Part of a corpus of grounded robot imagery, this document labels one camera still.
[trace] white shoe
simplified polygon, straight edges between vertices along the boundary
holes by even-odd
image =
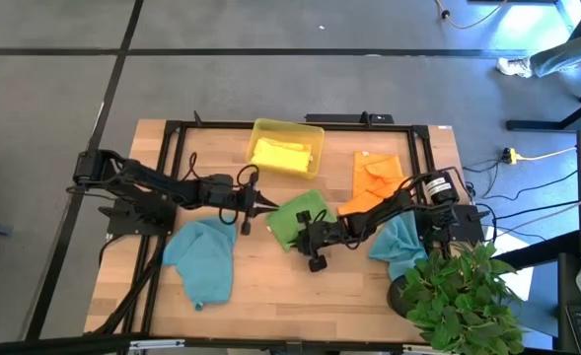
[[[521,59],[498,58],[496,68],[505,75],[518,75],[523,78],[530,78],[534,75],[529,57]]]

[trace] yellow cloth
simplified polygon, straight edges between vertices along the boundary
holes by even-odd
[[[338,214],[367,212],[385,198],[391,197],[405,179],[397,156],[355,152],[353,198],[338,207]]]
[[[312,145],[280,142],[270,138],[259,138],[254,146],[251,164],[307,172],[310,165]]]

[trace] yellow bin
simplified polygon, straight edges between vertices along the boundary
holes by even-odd
[[[303,178],[313,178],[319,172],[321,163],[321,151],[323,150],[323,141],[326,132],[320,127],[314,127],[306,124],[282,122],[268,118],[258,118],[254,122],[251,142],[247,151],[247,162],[251,162],[254,154],[254,146],[259,138],[274,139],[285,143],[309,144],[312,147],[310,164],[307,172],[298,172],[292,169],[283,169],[282,166],[269,166],[259,164],[261,169],[282,172],[296,175]]]

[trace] plant pot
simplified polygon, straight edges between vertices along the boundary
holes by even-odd
[[[408,311],[414,309],[414,306],[405,302],[399,296],[399,290],[403,290],[406,287],[406,278],[403,276],[398,277],[393,280],[391,286],[389,287],[389,292],[387,293],[387,303],[389,307],[394,310],[398,315],[406,317]]]

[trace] green cloth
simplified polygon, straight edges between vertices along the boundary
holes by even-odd
[[[308,210],[314,219],[324,209],[327,211],[324,221],[335,222],[336,217],[327,207],[326,200],[321,193],[317,190],[310,190],[280,206],[275,212],[269,213],[266,217],[266,224],[283,249],[288,251],[299,235],[297,213]]]

